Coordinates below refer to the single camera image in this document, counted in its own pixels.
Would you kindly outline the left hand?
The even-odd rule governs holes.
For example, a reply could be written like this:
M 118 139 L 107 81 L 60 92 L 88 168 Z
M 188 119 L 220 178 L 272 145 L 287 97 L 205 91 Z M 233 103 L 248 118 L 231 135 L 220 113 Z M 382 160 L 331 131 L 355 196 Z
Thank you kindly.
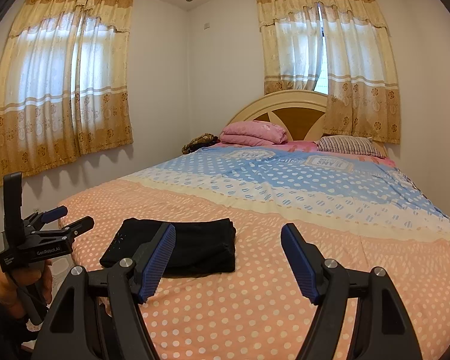
M 24 268 L 16 270 L 13 275 L 4 273 L 0 266 L 0 304 L 6 311 L 16 319 L 26 315 L 23 303 L 18 296 L 18 288 L 26 288 L 35 282 L 40 282 L 43 299 L 48 305 L 52 301 L 53 275 L 50 270 L 53 262 L 49 259 L 44 261 L 43 270 Z

